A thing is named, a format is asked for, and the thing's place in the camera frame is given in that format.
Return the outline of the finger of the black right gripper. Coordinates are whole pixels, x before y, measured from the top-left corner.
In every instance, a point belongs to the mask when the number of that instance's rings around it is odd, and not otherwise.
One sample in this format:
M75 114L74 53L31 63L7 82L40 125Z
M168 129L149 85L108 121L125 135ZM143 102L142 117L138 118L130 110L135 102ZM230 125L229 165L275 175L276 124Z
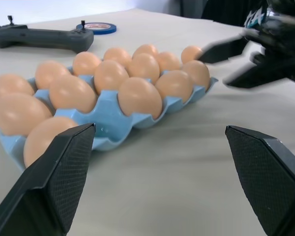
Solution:
M270 59L243 71L225 82L226 86L239 89L252 89L286 77L290 59Z
M215 64L226 61L230 58L242 55L249 39L246 36L237 36L228 40L210 44L200 56L198 61L208 64Z

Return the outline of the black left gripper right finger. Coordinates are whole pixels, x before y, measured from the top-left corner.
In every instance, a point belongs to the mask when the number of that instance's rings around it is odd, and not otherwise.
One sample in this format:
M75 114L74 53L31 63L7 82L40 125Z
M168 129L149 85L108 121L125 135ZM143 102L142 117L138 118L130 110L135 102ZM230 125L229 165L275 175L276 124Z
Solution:
M246 198L268 236L295 236L295 155L277 138L228 125L225 130Z

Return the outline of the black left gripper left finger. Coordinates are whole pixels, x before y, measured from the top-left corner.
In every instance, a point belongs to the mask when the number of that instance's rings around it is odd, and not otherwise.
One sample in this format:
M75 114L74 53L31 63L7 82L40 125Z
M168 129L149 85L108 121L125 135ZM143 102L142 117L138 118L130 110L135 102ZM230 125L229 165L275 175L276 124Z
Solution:
M70 128L24 170L0 204L0 236L65 236L83 192L96 126Z

